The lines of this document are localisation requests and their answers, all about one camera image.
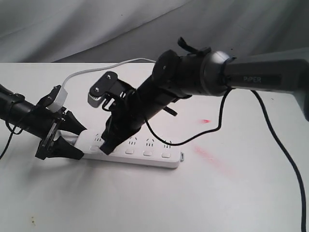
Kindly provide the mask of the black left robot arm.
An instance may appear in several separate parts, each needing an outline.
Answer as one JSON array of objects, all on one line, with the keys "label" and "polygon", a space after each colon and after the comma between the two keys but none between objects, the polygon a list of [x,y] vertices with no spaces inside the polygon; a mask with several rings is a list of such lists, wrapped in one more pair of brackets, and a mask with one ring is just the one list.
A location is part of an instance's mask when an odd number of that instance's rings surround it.
[{"label": "black left robot arm", "polygon": [[5,121],[13,135],[27,131],[40,138],[35,156],[46,158],[69,158],[80,160],[84,153],[64,139],[59,132],[67,131],[80,135],[86,128],[64,106],[67,92],[58,85],[42,97],[36,105],[25,100],[25,96],[0,87],[0,118]]}]

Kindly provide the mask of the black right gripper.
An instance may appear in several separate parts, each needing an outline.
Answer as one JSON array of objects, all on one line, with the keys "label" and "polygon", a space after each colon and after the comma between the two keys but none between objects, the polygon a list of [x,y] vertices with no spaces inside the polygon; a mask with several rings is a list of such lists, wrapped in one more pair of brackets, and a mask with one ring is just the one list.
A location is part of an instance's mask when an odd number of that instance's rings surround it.
[{"label": "black right gripper", "polygon": [[163,110],[177,96],[155,84],[153,78],[147,78],[134,92],[130,93],[124,106],[117,106],[106,123],[99,147],[106,155],[110,155],[117,146],[136,134],[145,123]]}]

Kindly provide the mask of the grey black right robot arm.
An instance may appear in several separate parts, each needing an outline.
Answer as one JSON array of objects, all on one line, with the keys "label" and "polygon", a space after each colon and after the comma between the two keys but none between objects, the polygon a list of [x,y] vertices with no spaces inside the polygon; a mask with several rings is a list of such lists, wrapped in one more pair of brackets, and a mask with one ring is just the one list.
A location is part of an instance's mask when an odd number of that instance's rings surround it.
[{"label": "grey black right robot arm", "polygon": [[102,133],[103,153],[112,153],[171,102],[193,95],[220,97],[232,89],[289,93],[304,117],[309,116],[307,48],[234,58],[210,48],[196,50],[182,38],[178,44],[187,55],[164,52],[137,89],[126,87],[125,98],[112,108]]}]

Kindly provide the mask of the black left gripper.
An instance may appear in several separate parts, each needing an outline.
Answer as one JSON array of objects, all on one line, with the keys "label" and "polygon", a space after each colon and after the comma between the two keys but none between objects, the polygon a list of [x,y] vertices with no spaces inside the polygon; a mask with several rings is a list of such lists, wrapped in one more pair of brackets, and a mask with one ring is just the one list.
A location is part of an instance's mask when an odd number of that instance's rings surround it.
[{"label": "black left gripper", "polygon": [[[35,157],[44,160],[46,158],[68,158],[80,160],[84,153],[67,142],[62,136],[54,141],[56,132],[64,117],[64,111],[60,108],[52,112],[48,107],[56,104],[56,98],[61,93],[61,89],[52,89],[51,92],[42,97],[34,107],[33,115],[37,120],[36,132],[41,141],[39,143]],[[74,116],[71,111],[67,111],[63,121],[63,131],[71,133],[81,133],[87,130]]]}]

